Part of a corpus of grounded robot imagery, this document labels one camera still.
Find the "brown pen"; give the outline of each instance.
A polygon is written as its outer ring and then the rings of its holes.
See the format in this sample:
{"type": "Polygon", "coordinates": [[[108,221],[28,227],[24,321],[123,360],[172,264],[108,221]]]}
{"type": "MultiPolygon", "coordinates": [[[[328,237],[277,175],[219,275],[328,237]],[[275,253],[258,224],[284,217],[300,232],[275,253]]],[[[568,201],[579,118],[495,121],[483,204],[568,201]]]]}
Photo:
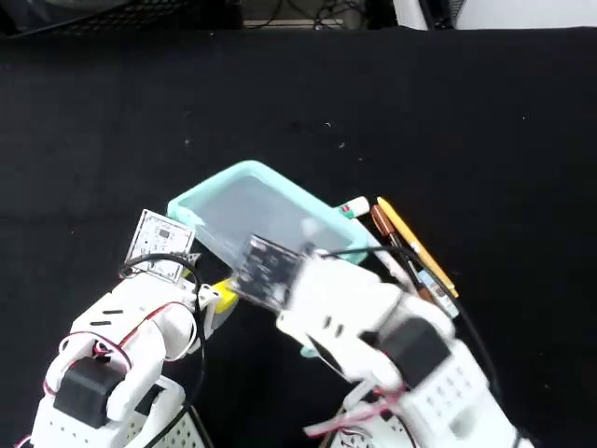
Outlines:
{"type": "MultiPolygon", "coordinates": [[[[377,227],[377,230],[380,231],[382,236],[389,238],[390,243],[394,247],[402,247],[402,242],[398,237],[396,229],[394,228],[390,220],[387,218],[381,207],[379,207],[378,205],[373,205],[371,207],[371,217],[373,218],[375,227],[377,227]]],[[[398,253],[398,258],[402,262],[403,268],[406,269],[407,273],[409,274],[410,280],[412,280],[412,283],[416,286],[417,291],[419,292],[419,296],[421,296],[422,299],[425,299],[426,301],[430,301],[433,303],[433,296],[419,278],[417,271],[414,269],[412,261],[410,261],[402,253],[398,253]]]]}

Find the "circuit board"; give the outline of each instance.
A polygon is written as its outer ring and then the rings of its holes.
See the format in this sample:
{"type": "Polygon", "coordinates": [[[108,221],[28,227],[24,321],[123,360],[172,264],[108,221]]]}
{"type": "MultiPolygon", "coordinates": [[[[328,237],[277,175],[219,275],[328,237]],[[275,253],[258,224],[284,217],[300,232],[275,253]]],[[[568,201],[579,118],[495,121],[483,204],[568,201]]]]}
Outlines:
{"type": "MultiPolygon", "coordinates": [[[[154,253],[188,253],[195,231],[180,222],[163,217],[149,210],[144,210],[139,224],[132,237],[131,247],[126,261],[144,254],[154,253]]],[[[147,261],[135,268],[140,272],[148,272],[165,280],[176,283],[183,273],[183,267],[172,261],[147,261]]]]}
{"type": "Polygon", "coordinates": [[[288,302],[288,292],[303,257],[253,235],[243,260],[232,276],[230,288],[241,297],[276,313],[288,302]]]}

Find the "white marker cap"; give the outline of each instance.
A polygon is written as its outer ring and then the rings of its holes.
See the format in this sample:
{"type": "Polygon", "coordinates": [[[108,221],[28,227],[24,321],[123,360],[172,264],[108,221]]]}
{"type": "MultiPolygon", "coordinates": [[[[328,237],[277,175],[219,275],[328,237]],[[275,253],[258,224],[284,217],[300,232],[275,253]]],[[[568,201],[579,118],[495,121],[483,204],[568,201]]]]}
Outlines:
{"type": "Polygon", "coordinates": [[[369,201],[365,196],[359,196],[337,207],[346,217],[361,217],[369,213],[369,201]]]}

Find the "black fabric surface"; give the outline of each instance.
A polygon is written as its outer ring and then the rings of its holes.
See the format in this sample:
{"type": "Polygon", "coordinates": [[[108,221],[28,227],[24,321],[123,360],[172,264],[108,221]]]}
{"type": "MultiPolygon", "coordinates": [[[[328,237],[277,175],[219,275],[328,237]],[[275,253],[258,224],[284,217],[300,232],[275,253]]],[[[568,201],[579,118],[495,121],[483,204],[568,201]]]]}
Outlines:
{"type": "MultiPolygon", "coordinates": [[[[508,416],[544,446],[591,445],[596,54],[592,30],[1,45],[0,445],[30,431],[141,210],[244,159],[328,203],[394,203],[477,321],[508,416]]],[[[220,447],[313,446],[301,427],[348,389],[244,303],[207,355],[220,447]]]]}

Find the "perforated plate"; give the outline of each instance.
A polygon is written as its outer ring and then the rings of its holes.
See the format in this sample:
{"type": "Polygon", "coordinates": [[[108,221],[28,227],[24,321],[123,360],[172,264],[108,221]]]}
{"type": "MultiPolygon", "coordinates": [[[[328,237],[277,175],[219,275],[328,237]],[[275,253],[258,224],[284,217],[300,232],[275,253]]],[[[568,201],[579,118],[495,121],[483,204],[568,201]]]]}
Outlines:
{"type": "Polygon", "coordinates": [[[173,427],[172,431],[156,445],[156,448],[207,448],[199,430],[188,413],[173,427]]]}

